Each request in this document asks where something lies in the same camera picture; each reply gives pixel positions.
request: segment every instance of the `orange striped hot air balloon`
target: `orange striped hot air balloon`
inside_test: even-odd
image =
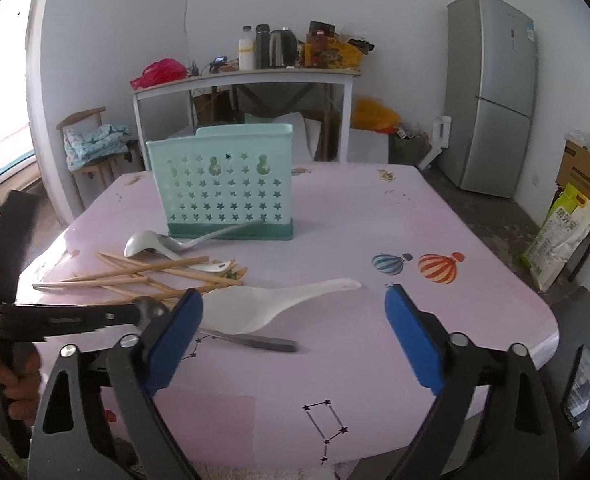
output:
[[[452,283],[457,278],[457,262],[463,262],[462,253],[453,253],[451,256],[441,254],[424,254],[417,266],[424,278],[441,285]]]

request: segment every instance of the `silver refrigerator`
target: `silver refrigerator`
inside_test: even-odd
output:
[[[438,166],[458,187],[512,197],[532,119],[533,20],[501,0],[448,6],[444,114],[452,118]]]

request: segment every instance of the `blue striped hot air balloon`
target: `blue striped hot air balloon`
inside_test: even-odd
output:
[[[384,274],[390,274],[391,276],[395,276],[402,272],[404,269],[404,264],[412,260],[413,257],[411,254],[404,253],[401,256],[395,256],[395,254],[375,254],[373,256],[373,267],[375,267],[379,272],[383,272]]]

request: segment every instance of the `green plastic basket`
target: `green plastic basket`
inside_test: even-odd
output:
[[[293,238],[292,136],[289,124],[229,124],[147,142],[168,233],[195,238],[263,219],[222,238]]]

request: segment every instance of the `hand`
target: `hand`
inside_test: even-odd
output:
[[[4,395],[13,401],[8,407],[8,416],[23,420],[27,426],[35,423],[37,405],[40,402],[40,364],[40,355],[33,350],[18,377],[0,360],[0,384],[6,386]]]

